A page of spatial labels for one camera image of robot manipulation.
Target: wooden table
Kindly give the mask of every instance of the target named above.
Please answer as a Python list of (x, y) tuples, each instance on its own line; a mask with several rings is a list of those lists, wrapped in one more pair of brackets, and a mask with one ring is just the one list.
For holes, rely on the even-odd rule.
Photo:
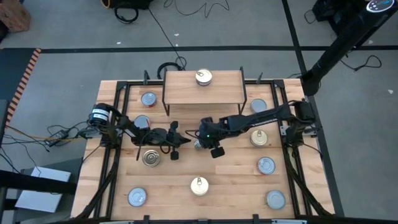
[[(284, 82), (288, 100), (303, 98), (299, 79), (286, 79)], [(112, 105), (116, 83), (117, 81), (102, 81), (96, 102)], [(255, 98), (262, 98), (268, 108), (273, 108), (270, 87), (246, 85), (246, 90), (248, 104)], [(145, 108), (141, 104), (141, 95), (147, 91), (157, 95), (158, 103), (153, 108)], [(282, 102), (281, 95), (278, 94), (279, 102)], [(123, 96), (122, 92), (119, 99), (120, 110)], [(140, 114), (146, 114), (152, 122), (152, 128), (168, 129), (171, 121), (178, 121), (179, 132), (191, 139), (184, 131), (198, 129), (201, 118), (212, 116), (217, 122), (220, 117), (237, 114), (236, 105), (173, 105), (170, 116), (166, 116), (159, 100), (161, 97), (162, 86), (133, 86), (129, 92), (127, 115), (134, 119)], [(245, 107), (243, 114), (251, 114), (249, 106)], [(249, 142), (249, 135), (258, 129), (268, 134), (269, 142), (265, 148), (255, 148)], [(317, 147), (316, 139), (304, 139), (306, 144)], [(142, 220), (144, 215), (150, 215), (151, 220), (249, 219), (255, 213), (259, 214), (260, 218), (293, 218), (277, 123), (252, 128), (248, 133), (222, 140), (220, 143), (226, 154), (217, 159), (211, 158), (209, 150), (196, 151), (193, 142), (190, 142), (179, 149), (179, 160), (171, 161), (169, 155), (160, 152), (160, 164), (157, 167), (147, 167), (141, 160), (135, 161), (137, 146), (130, 142), (128, 136), (124, 136), (111, 219)], [(89, 140), (85, 156), (98, 144), (99, 139)], [(145, 146), (141, 155), (148, 149), (159, 150), (158, 147)], [(319, 153), (307, 146), (300, 146), (299, 150), (307, 187), (324, 208), (333, 213), (333, 204)], [(98, 188), (103, 156), (104, 149), (100, 148), (82, 165), (72, 209), (73, 217), (82, 212)], [(256, 169), (258, 159), (263, 156), (275, 160), (276, 170), (272, 175), (261, 175)], [(205, 177), (210, 184), (208, 193), (202, 197), (195, 196), (190, 190), (191, 181), (198, 176)], [(127, 202), (127, 195), (134, 187), (143, 187), (147, 192), (147, 201), (139, 208), (134, 208)], [(266, 193), (274, 189), (282, 191), (285, 195), (286, 206), (282, 210), (272, 210), (265, 203)], [(304, 214), (302, 194), (297, 186), (296, 189), (300, 212)], [(107, 192), (103, 198), (101, 215), (104, 215)]]

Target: concrete floor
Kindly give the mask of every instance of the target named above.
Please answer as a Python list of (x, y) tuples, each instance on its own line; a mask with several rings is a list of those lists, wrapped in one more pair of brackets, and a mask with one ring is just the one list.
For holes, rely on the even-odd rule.
[[(164, 9), (163, 2), (155, 0), (151, 9), (171, 41), (179, 46), (292, 46), (280, 0), (229, 0), (229, 12), (215, 7), (207, 19), (202, 13), (181, 16), (173, 7)], [(203, 2), (224, 4), (222, 0), (179, 1), (178, 7), (191, 12)], [(333, 42), (329, 25), (324, 22), (309, 25), (303, 18), (314, 2), (289, 0), (298, 39), (303, 46), (327, 46)], [(98, 0), (25, 0), (24, 5), (32, 14), (30, 31), (8, 35), (1, 48), (169, 46), (148, 11), (140, 11), (137, 22), (124, 25)], [(398, 45), (397, 36), (398, 15), (395, 15), (371, 40), (373, 45)], [(321, 54), (303, 52), (308, 69)], [(352, 72), (339, 63), (322, 80), (315, 99), (345, 215), (398, 220), (395, 209), (398, 207), (395, 162), (398, 151), (394, 140), (398, 133), (394, 128), (398, 122), (398, 51), (357, 51), (344, 61), (358, 66), (372, 54), (382, 60), (382, 68)], [(263, 78), (285, 78), (300, 72), (294, 51), (180, 52), (180, 55), (187, 59), (189, 70), (202, 67), (234, 70), (242, 65), (247, 78), (256, 78), (261, 72), (264, 72)], [(101, 80), (142, 79), (144, 70), (155, 78), (160, 64), (174, 60), (173, 52), (42, 54), (11, 126), (46, 136), (46, 127), (52, 124), (71, 126), (84, 121), (95, 102)], [(33, 166), (22, 146), (7, 145), (4, 149), (18, 169)], [(53, 147), (49, 153), (36, 144), (29, 145), (28, 149), (36, 163), (44, 166), (81, 158), (85, 142)], [(0, 168), (10, 170), (3, 162)]]

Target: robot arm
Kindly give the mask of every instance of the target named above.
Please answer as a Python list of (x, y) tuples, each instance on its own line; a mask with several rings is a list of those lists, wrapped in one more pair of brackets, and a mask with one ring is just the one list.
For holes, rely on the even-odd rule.
[[(114, 116), (117, 125), (113, 126), (109, 122), (110, 116)], [(122, 133), (128, 134), (131, 137), (131, 142), (139, 146), (137, 160), (141, 146), (170, 147), (171, 160), (177, 160), (178, 152), (175, 149), (191, 141), (177, 132), (177, 121), (170, 124), (169, 131), (162, 128), (139, 128), (128, 116), (122, 115), (115, 107), (105, 103), (94, 105), (93, 111), (89, 115), (88, 124), (102, 134), (101, 145), (104, 147), (117, 148), (121, 144), (119, 136)]]
[[(295, 115), (291, 113), (291, 106), (294, 107)], [(277, 108), (249, 116), (232, 115), (220, 118), (218, 123), (213, 123), (211, 117), (203, 118), (197, 137), (201, 147), (212, 149), (211, 155), (213, 158), (217, 158), (225, 154), (224, 149), (220, 147), (220, 140), (239, 136), (250, 128), (276, 121), (291, 123), (290, 128), (286, 130), (286, 143), (292, 144), (302, 141), (302, 133), (305, 127), (315, 122), (315, 115), (309, 103), (290, 101)]]

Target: tin can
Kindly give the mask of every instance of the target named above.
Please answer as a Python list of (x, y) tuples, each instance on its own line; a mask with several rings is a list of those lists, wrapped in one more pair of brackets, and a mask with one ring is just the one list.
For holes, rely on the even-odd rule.
[(146, 115), (139, 115), (134, 119), (134, 125), (138, 128), (149, 128), (150, 120)]
[(280, 190), (271, 190), (267, 194), (267, 205), (275, 210), (281, 210), (285, 207), (286, 200), (284, 194)]
[(267, 109), (267, 103), (263, 99), (254, 99), (250, 103), (250, 110), (253, 113), (260, 113)]
[(263, 130), (253, 131), (250, 135), (250, 142), (253, 146), (263, 147), (267, 144), (268, 136)]
[(208, 86), (211, 83), (213, 75), (209, 70), (203, 68), (197, 71), (195, 78), (200, 86)]
[(191, 190), (197, 196), (203, 196), (209, 189), (209, 183), (204, 177), (197, 177), (191, 182)]
[(199, 141), (199, 140), (196, 140), (196, 141), (193, 143), (193, 147), (194, 147), (196, 150), (202, 150), (202, 149), (203, 149), (202, 146), (200, 145), (200, 141)]
[(141, 103), (148, 108), (156, 105), (156, 95), (153, 92), (146, 92), (141, 96)]
[(257, 170), (262, 174), (273, 174), (275, 171), (275, 162), (270, 157), (262, 157), (257, 162)]
[(155, 150), (148, 150), (142, 156), (142, 162), (149, 167), (155, 167), (160, 162), (160, 155)]
[(136, 187), (135, 189), (130, 190), (127, 199), (131, 206), (140, 207), (145, 203), (147, 199), (147, 193), (144, 189)]

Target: black bag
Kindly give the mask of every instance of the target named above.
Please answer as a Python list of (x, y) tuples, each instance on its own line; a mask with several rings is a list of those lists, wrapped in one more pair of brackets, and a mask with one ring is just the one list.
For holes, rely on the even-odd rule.
[(128, 2), (130, 4), (123, 4), (124, 6), (122, 7), (134, 9), (148, 9), (151, 1), (153, 0), (101, 0), (103, 6), (107, 8), (114, 8), (122, 2)]

